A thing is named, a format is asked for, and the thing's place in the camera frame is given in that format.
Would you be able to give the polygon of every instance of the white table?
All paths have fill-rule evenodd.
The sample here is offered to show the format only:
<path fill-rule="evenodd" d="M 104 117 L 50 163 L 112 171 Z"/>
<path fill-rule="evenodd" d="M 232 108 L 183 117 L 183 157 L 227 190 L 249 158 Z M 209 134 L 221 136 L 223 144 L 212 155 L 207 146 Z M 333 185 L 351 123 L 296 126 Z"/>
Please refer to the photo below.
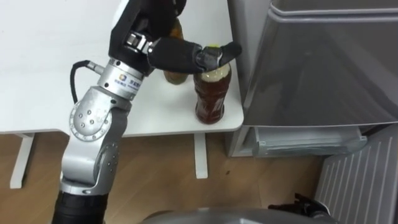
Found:
<path fill-rule="evenodd" d="M 0 134 L 24 138 L 11 187 L 21 188 L 34 133 L 69 134 L 73 106 L 69 86 L 71 65 L 92 60 L 106 65 L 113 14 L 118 1 L 36 0 L 0 3 Z M 188 0 L 180 16 L 187 40 L 202 45 L 232 41 L 226 1 Z M 223 119 L 213 125 L 195 117 L 197 100 L 192 77 L 179 86 L 154 71 L 132 102 L 124 137 L 195 134 L 197 177 L 207 178 L 205 133 L 234 131 L 243 122 L 236 64 L 225 99 Z M 76 74 L 81 98 L 98 75 L 82 68 Z"/>

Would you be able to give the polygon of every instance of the black cable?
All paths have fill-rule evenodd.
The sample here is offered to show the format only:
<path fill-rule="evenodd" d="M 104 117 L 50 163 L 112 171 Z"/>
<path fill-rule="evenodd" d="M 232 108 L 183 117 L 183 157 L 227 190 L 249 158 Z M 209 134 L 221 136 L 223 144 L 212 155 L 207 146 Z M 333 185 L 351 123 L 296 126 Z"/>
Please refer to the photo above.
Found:
<path fill-rule="evenodd" d="M 77 103 L 76 87 L 75 87 L 75 74 L 76 70 L 81 67 L 85 67 L 89 64 L 89 60 L 84 60 L 81 62 L 76 62 L 73 64 L 70 70 L 70 91 L 72 93 L 73 103 Z"/>

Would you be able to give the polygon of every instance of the refrigerator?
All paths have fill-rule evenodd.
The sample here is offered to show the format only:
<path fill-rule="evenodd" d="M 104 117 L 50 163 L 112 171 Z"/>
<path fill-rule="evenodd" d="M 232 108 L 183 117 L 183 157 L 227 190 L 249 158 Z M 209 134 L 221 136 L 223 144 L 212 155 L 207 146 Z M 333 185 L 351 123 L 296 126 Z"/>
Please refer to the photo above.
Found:
<path fill-rule="evenodd" d="M 398 122 L 398 1 L 230 0 L 229 12 L 244 49 L 229 156 L 354 152 L 363 127 Z"/>

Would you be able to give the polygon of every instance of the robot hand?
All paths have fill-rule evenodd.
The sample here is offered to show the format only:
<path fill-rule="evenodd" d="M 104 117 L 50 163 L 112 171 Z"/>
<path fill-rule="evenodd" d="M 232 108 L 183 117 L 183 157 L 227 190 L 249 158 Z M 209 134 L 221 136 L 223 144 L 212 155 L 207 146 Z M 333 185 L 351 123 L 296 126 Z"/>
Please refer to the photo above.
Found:
<path fill-rule="evenodd" d="M 241 53 L 238 44 L 205 47 L 168 38 L 185 0 L 122 1 L 116 12 L 105 67 L 76 63 L 101 76 L 69 117 L 71 135 L 62 158 L 60 191 L 53 224 L 102 224 L 118 164 L 118 142 L 145 76 L 155 68 L 199 73 L 216 69 Z"/>

